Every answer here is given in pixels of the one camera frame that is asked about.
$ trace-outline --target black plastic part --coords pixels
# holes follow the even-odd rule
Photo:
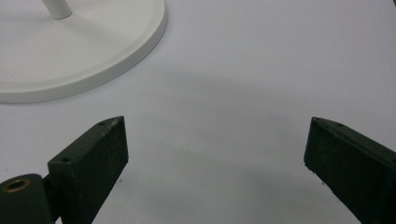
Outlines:
[[[361,223],[396,223],[396,153],[347,126],[312,118],[305,165]]]
[[[53,223],[40,175],[20,175],[0,185],[0,223]]]
[[[49,161],[63,224],[91,224],[127,162],[123,117],[97,123]]]

